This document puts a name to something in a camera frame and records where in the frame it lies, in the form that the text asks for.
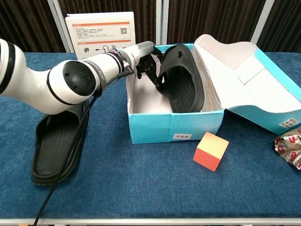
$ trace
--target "blue tablecloth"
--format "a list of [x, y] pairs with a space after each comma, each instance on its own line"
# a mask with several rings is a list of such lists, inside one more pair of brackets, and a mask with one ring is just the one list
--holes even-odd
[[[268, 56], [301, 85], [301, 54]], [[46, 70], [75, 55], [26, 58], [30, 68]], [[41, 117], [0, 97], [0, 218], [34, 218], [50, 190], [31, 182]], [[198, 141], [133, 145], [120, 80], [92, 108], [78, 167], [57, 187], [43, 218], [301, 217], [301, 172], [273, 150], [275, 134], [226, 111], [217, 135], [230, 145], [215, 173], [192, 160]]]

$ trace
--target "black slipper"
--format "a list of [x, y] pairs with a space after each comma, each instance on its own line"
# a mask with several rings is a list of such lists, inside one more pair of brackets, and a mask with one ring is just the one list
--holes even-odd
[[[36, 145], [32, 163], [32, 181], [38, 185], [54, 184], [62, 168], [88, 101], [56, 115], [45, 115], [36, 129]], [[60, 181], [74, 169], [82, 152], [89, 114], [83, 121]]]
[[205, 95], [201, 76], [189, 48], [177, 44], [166, 50], [158, 79], [157, 90], [169, 100], [173, 113], [202, 110]]

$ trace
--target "table edge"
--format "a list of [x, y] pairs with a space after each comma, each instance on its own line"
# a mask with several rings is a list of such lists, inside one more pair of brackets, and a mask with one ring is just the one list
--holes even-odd
[[[0, 225], [33, 225], [34, 219], [0, 219]], [[39, 225], [301, 225], [301, 218], [40, 219]]]

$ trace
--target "brown curtain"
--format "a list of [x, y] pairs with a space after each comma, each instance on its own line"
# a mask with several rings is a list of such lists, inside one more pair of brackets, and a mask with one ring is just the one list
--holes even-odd
[[0, 38], [24, 52], [65, 52], [47, 0], [0, 0]]
[[102, 13], [133, 11], [136, 43], [156, 40], [156, 0], [59, 0], [67, 13]]
[[264, 0], [170, 0], [167, 42], [210, 34], [222, 43], [250, 41]]
[[301, 53], [301, 1], [276, 0], [257, 42], [263, 51]]

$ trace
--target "orange cube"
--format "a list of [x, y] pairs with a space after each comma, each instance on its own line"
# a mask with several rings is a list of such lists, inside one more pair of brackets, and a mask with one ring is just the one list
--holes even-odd
[[193, 160], [215, 172], [228, 144], [229, 141], [207, 132], [198, 144]]

